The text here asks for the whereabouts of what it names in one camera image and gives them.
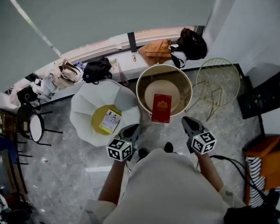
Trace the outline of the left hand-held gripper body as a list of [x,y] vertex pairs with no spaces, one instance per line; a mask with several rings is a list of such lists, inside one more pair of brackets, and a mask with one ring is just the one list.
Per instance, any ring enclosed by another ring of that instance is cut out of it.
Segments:
[[140,134],[140,124],[122,128],[106,146],[108,157],[116,161],[130,161]]

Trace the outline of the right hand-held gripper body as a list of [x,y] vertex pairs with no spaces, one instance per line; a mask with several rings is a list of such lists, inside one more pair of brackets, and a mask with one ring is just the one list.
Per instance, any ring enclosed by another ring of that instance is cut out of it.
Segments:
[[190,153],[206,154],[214,149],[217,139],[214,133],[208,130],[201,121],[184,116],[182,126],[188,136],[186,145]]

